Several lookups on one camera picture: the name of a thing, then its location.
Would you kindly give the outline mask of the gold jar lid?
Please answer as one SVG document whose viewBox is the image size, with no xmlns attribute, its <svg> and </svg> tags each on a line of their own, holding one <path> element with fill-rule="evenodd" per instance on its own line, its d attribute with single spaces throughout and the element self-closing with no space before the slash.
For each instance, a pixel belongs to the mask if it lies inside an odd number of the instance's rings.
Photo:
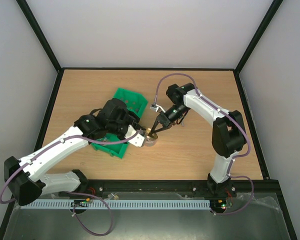
<svg viewBox="0 0 300 240">
<path fill-rule="evenodd" d="M 150 128 L 145 131 L 145 136 L 149 141 L 156 141 L 158 139 L 158 135 L 155 132 L 152 132 Z"/>
</svg>

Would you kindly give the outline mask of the silver metal scoop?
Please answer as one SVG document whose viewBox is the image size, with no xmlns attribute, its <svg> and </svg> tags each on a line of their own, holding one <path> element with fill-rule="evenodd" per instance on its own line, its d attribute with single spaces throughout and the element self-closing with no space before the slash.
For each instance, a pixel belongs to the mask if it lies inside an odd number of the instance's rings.
<svg viewBox="0 0 300 240">
<path fill-rule="evenodd" d="M 177 125 L 182 125 L 182 126 L 184 126 L 185 124 L 184 124 L 184 117 L 183 118 L 181 118 L 180 120 L 178 120 L 177 122 L 176 122 L 176 124 Z"/>
</svg>

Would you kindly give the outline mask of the green black bin set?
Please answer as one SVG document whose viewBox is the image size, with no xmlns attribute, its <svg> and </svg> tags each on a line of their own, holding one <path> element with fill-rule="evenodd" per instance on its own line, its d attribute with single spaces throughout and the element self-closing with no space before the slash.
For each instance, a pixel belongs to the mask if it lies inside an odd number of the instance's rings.
<svg viewBox="0 0 300 240">
<path fill-rule="evenodd" d="M 112 99 L 108 100 L 103 109 L 97 114 L 105 120 L 106 134 L 98 139 L 99 142 L 119 142 L 125 139 L 125 114 L 134 112 L 140 119 L 148 101 L 137 92 L 118 88 Z"/>
</svg>

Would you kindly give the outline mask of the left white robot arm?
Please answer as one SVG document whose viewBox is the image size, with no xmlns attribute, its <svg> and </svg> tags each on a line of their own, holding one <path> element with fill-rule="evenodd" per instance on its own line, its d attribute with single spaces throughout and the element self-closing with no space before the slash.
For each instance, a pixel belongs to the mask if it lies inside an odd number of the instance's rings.
<svg viewBox="0 0 300 240">
<path fill-rule="evenodd" d="M 110 146 L 130 143 L 142 147 L 146 129 L 140 118 L 117 98 L 103 108 L 82 115 L 61 136 L 41 149 L 20 159 L 14 156 L 4 161 L 4 189 L 12 193 L 12 201 L 28 205 L 42 195 L 73 192 L 84 193 L 87 177 L 78 169 L 66 173 L 48 174 L 48 170 L 70 154 L 91 143 Z"/>
</svg>

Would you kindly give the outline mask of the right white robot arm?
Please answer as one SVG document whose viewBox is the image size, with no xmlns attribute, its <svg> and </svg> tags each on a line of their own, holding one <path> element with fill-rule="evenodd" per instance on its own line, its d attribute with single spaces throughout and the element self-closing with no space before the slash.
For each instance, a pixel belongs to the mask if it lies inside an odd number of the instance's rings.
<svg viewBox="0 0 300 240">
<path fill-rule="evenodd" d="M 210 194 L 219 196 L 230 182 L 230 171 L 235 157 L 247 143 L 242 114 L 217 107 L 204 97 L 195 85 L 170 85 L 166 91 L 173 105 L 161 111 L 151 128 L 152 134 L 170 129 L 184 120 L 189 110 L 193 110 L 212 126 L 212 147 L 216 152 L 214 166 L 207 177 Z"/>
</svg>

